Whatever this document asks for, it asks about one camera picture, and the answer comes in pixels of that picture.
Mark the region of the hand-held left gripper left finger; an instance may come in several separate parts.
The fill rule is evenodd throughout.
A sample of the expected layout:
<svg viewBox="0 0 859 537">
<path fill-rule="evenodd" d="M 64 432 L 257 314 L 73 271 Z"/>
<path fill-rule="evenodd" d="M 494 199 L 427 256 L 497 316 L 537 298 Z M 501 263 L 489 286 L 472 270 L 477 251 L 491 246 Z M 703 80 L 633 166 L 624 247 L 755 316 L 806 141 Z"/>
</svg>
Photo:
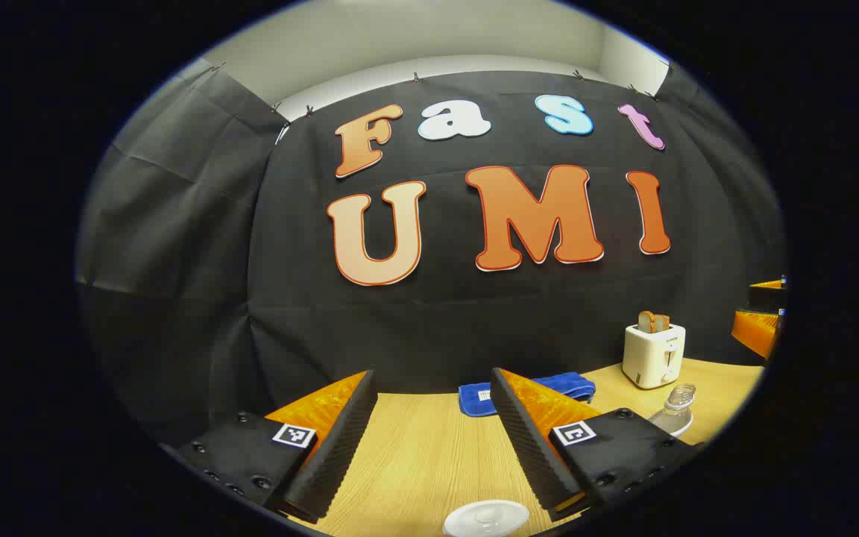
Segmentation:
<svg viewBox="0 0 859 537">
<path fill-rule="evenodd" d="M 260 509 L 307 523 L 327 516 L 377 402 L 359 371 L 266 415 L 237 412 L 176 449 L 177 458 Z"/>
</svg>

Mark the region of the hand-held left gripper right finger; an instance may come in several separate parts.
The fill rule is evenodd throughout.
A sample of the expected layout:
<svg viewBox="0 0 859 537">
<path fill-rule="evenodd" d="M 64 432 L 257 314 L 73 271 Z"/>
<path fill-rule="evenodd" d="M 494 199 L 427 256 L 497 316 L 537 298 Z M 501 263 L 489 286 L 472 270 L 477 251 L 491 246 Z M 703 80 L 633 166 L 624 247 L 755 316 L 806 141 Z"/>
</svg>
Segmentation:
<svg viewBox="0 0 859 537">
<path fill-rule="evenodd" d="M 491 400 L 542 509 L 603 512 L 664 482 L 699 454 L 630 408 L 599 412 L 501 368 Z"/>
</svg>

